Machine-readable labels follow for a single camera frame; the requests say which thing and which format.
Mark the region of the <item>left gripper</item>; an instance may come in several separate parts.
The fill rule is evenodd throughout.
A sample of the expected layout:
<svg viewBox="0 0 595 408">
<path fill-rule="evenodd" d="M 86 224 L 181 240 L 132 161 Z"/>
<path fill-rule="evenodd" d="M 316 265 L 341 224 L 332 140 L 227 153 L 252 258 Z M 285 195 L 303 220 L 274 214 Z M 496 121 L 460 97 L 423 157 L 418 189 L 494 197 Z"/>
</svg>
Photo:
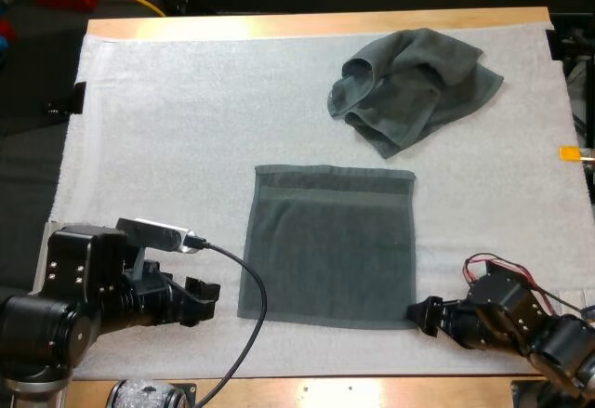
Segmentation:
<svg viewBox="0 0 595 408">
<path fill-rule="evenodd" d="M 127 266 L 140 258 L 140 270 Z M 220 285 L 187 277 L 183 291 L 156 261 L 146 261 L 116 229 L 73 225 L 47 241 L 45 296 L 76 302 L 97 314 L 102 330 L 211 320 Z"/>
</svg>

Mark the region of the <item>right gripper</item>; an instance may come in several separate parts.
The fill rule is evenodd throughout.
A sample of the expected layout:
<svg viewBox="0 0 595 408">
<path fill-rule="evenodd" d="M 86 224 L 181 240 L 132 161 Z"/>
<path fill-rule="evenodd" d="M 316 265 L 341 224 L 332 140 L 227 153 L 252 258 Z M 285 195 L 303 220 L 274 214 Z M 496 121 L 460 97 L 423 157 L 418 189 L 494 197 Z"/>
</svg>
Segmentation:
<svg viewBox="0 0 595 408">
<path fill-rule="evenodd" d="M 527 278 L 494 260 L 465 298 L 443 303 L 429 296 L 405 316 L 426 336 L 440 327 L 461 347 L 479 350 L 529 350 L 549 322 Z"/>
</svg>

